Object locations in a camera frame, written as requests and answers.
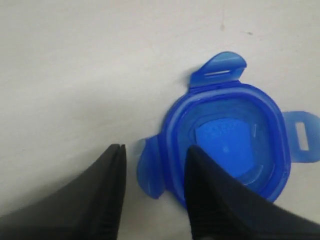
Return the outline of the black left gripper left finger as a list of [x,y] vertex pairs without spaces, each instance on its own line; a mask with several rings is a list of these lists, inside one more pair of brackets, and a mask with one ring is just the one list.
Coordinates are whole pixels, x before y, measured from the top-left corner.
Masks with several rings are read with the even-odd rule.
[[126,192],[125,145],[111,144],[51,195],[0,218],[2,240],[116,240]]

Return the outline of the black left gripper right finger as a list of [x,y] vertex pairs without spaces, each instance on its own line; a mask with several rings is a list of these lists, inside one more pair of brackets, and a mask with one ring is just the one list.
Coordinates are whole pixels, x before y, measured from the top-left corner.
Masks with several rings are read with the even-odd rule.
[[194,240],[318,240],[320,225],[249,190],[200,147],[186,155],[186,209]]

